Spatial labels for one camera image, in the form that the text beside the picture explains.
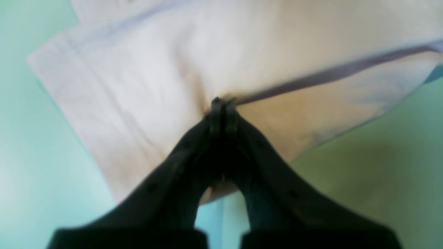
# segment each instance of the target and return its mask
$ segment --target white cloth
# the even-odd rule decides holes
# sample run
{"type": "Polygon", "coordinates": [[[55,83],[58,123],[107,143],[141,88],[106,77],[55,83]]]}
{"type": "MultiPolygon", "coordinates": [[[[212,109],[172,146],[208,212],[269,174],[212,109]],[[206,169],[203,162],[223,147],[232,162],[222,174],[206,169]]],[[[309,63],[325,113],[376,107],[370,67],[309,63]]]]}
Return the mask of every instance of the white cloth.
{"type": "Polygon", "coordinates": [[[439,0],[139,0],[101,16],[84,11],[83,24],[28,61],[120,202],[217,96],[246,103],[330,78],[238,106],[288,162],[384,114],[442,62],[442,8],[439,0]],[[356,70],[365,60],[377,65],[356,70]]]}

